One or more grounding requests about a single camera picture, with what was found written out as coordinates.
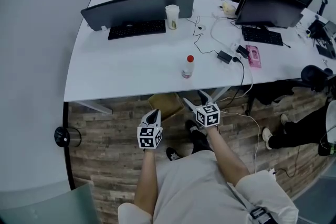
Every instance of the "bottle with red cap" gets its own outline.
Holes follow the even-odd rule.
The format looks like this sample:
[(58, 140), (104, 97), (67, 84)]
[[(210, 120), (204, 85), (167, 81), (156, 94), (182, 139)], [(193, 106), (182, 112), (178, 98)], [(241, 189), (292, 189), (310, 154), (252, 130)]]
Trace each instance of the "bottle with red cap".
[(188, 55), (182, 70), (182, 77), (188, 79), (193, 74), (195, 68), (194, 56)]

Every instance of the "paper cup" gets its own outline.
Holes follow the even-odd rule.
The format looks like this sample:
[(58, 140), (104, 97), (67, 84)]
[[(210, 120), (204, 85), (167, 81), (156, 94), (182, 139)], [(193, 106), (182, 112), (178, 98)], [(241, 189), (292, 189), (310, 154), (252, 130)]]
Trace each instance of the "paper cup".
[(168, 27), (170, 29), (177, 29), (178, 14), (179, 13), (180, 13), (179, 6), (176, 6), (176, 5), (166, 6), (166, 14), (167, 14), (167, 20), (168, 20)]

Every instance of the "shoe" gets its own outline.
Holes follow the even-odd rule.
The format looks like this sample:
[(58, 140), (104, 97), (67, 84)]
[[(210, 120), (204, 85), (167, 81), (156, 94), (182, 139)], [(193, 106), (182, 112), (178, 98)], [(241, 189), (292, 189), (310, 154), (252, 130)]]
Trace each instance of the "shoe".
[(289, 122), (288, 117), (286, 116), (286, 114), (281, 114), (280, 116), (280, 121), (281, 124), (284, 126), (287, 122)]
[(266, 147), (271, 150), (272, 148), (268, 145), (268, 140), (272, 137), (272, 133), (269, 128), (264, 128), (262, 131), (262, 139), (265, 141)]
[(179, 154), (177, 153), (177, 151), (175, 149), (173, 149), (172, 147), (168, 147), (166, 149), (166, 154), (167, 154), (167, 157), (170, 161), (175, 161), (175, 160), (181, 158), (179, 156)]
[(197, 124), (192, 120), (187, 120), (184, 125), (190, 134), (192, 134), (193, 131), (199, 131)]

